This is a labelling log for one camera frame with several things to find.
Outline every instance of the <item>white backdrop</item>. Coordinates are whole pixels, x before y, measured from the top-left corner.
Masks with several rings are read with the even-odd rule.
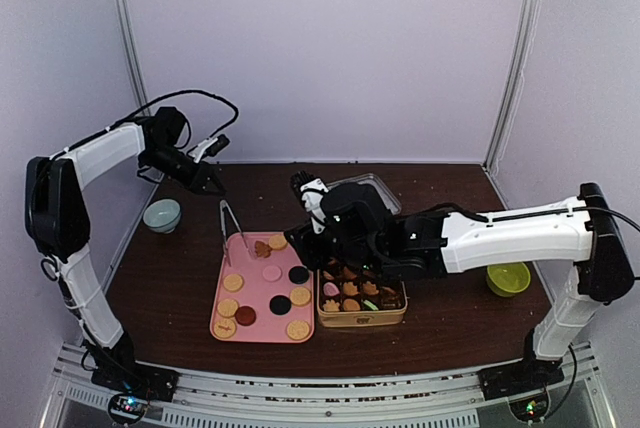
[[[498,164],[512,207],[578,194],[600,183],[612,209],[640,220],[640,0],[542,0],[513,130]],[[639,234],[620,222],[640,275]],[[568,264],[545,263],[557,293]],[[621,419],[640,417],[640,289],[603,308],[592,341]]]
[[[521,0],[128,0],[149,97],[236,102],[226,161],[484,160]],[[196,136],[222,106],[179,100]]]

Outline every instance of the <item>dark brown tabletop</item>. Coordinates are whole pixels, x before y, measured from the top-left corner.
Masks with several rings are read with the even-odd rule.
[[[501,209],[479,166],[220,165],[226,199],[245,231],[278,231],[306,220],[289,189],[305,169],[325,182],[376,173],[411,213],[444,201],[476,211]],[[219,199],[165,181],[156,198],[182,206],[180,225],[158,235],[140,225],[107,298],[141,361],[238,375],[341,377],[424,373],[506,361],[549,310],[535,272],[523,294],[502,299],[477,269],[408,284],[404,322],[390,327],[323,328],[302,344],[221,342],[209,332],[222,259]]]

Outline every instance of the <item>yellow container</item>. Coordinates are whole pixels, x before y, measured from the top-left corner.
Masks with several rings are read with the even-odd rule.
[[[505,263],[487,267],[487,285],[496,295],[511,298],[531,284],[531,273],[524,263]]]
[[[358,326],[384,326],[396,325],[404,318],[407,311],[408,301],[404,283],[401,283],[401,297],[403,300],[402,308],[398,310],[380,310],[380,311],[339,311],[328,312],[322,309],[320,298],[322,293],[320,287],[320,273],[316,276],[316,310],[318,311],[318,320],[322,326],[327,328],[350,328]]]

